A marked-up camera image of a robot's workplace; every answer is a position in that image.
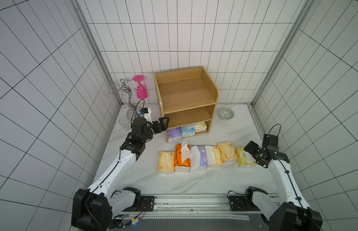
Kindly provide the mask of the purple tissue pack bottom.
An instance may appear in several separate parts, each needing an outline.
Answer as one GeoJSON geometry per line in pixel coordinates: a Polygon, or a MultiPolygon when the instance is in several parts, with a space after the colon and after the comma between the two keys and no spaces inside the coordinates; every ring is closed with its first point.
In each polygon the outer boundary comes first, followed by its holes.
{"type": "Polygon", "coordinates": [[[182,139],[181,128],[173,128],[166,131],[168,142],[178,141],[182,139]]]}

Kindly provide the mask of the purple tissue pack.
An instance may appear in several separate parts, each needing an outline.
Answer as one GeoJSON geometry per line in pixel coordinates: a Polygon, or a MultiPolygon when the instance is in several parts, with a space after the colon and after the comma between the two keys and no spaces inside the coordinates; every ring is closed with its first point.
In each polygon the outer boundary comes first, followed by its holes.
{"type": "Polygon", "coordinates": [[[206,170],[207,165],[207,155],[205,152],[204,146],[192,146],[191,149],[191,172],[197,170],[206,170]]]}
{"type": "Polygon", "coordinates": [[[181,128],[173,128],[166,131],[168,142],[178,141],[182,139],[181,128]]]}

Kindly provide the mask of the white-yellow tissue pack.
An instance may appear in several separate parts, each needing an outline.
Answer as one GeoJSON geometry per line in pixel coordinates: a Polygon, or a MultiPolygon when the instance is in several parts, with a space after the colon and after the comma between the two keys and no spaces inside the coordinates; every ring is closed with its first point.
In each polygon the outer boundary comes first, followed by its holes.
{"type": "Polygon", "coordinates": [[[251,168],[256,166],[256,162],[253,157],[244,150],[243,147],[237,147],[235,149],[237,154],[237,163],[238,167],[251,168]]]}

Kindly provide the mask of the blue tissue pack bottom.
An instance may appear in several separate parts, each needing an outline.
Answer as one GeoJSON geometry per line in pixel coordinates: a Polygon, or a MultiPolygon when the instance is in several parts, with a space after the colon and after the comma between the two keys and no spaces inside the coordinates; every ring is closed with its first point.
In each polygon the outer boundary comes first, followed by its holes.
{"type": "Polygon", "coordinates": [[[191,137],[195,135],[195,126],[194,125],[187,125],[180,127],[181,134],[183,138],[191,137]]]}

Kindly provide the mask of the beige tissue pack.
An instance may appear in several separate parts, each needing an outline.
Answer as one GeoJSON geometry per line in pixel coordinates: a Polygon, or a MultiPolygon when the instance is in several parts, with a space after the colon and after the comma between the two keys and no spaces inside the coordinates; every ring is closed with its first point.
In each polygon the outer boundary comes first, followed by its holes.
{"type": "Polygon", "coordinates": [[[229,141],[218,143],[218,148],[223,162],[236,161],[237,154],[233,144],[229,141]]]}
{"type": "Polygon", "coordinates": [[[207,167],[223,166],[223,160],[218,146],[205,145],[205,152],[207,155],[207,167]]]}

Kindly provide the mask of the yellow tissue pack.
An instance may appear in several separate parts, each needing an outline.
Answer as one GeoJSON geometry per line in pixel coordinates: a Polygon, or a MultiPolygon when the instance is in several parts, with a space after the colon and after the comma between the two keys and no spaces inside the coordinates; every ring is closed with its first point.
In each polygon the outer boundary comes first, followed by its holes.
{"type": "Polygon", "coordinates": [[[158,162],[158,172],[160,174],[172,174],[174,173],[174,160],[175,152],[174,151],[161,151],[159,154],[158,162]]]}

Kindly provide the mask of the yellow-white tissue pack bottom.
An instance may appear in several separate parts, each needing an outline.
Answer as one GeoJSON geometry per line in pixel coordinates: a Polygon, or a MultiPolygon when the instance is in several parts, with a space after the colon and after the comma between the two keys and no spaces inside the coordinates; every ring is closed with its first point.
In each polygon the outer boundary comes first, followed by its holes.
{"type": "Polygon", "coordinates": [[[207,123],[205,121],[194,123],[195,133],[207,131],[207,123]]]}

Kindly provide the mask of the orange tissue pack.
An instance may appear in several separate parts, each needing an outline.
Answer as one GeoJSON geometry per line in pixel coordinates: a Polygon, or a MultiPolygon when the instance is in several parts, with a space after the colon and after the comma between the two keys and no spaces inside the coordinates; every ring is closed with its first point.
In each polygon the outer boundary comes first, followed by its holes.
{"type": "Polygon", "coordinates": [[[191,151],[186,141],[175,147],[174,159],[175,172],[189,172],[191,170],[191,151]]]}

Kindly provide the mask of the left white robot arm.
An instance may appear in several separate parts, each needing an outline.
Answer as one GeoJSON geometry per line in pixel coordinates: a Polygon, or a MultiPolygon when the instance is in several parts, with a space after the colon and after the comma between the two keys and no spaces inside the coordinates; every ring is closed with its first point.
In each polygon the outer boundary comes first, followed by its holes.
{"type": "Polygon", "coordinates": [[[140,191],[126,187],[116,189],[128,170],[143,153],[146,143],[155,134],[166,131],[169,117],[148,121],[147,116],[137,117],[131,124],[131,132],[118,149],[115,161],[87,189],[79,189],[73,198],[71,225],[83,231],[106,231],[113,216],[130,207],[137,207],[140,191]]]}

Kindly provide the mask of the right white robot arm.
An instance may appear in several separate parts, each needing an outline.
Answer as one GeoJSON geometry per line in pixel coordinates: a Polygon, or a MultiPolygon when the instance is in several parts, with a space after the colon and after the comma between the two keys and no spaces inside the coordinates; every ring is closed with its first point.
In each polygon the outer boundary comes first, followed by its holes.
{"type": "Polygon", "coordinates": [[[245,191],[246,202],[261,211],[268,221],[269,230],[320,231],[322,216],[303,197],[293,177],[288,156],[279,150],[278,136],[265,134],[261,146],[250,141],[244,150],[256,164],[269,170],[276,184],[280,200],[278,206],[261,188],[250,186],[245,191]]]}

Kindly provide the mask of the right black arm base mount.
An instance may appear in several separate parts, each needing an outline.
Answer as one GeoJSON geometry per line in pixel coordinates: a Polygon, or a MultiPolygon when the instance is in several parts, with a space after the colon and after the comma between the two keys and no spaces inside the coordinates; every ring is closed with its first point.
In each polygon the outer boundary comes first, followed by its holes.
{"type": "Polygon", "coordinates": [[[252,186],[248,187],[245,193],[228,191],[227,198],[231,206],[231,211],[260,211],[260,209],[252,202],[252,195],[254,192],[260,192],[268,195],[265,190],[252,186]]]}

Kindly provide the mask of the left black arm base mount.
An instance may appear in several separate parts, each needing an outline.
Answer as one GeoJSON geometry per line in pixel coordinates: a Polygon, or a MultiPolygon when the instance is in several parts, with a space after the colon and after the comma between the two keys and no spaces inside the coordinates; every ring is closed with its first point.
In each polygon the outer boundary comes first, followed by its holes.
{"type": "Polygon", "coordinates": [[[155,197],[153,195],[141,195],[141,191],[133,187],[125,187],[124,191],[133,192],[135,199],[133,205],[124,209],[123,212],[152,212],[155,205],[155,197]]]}

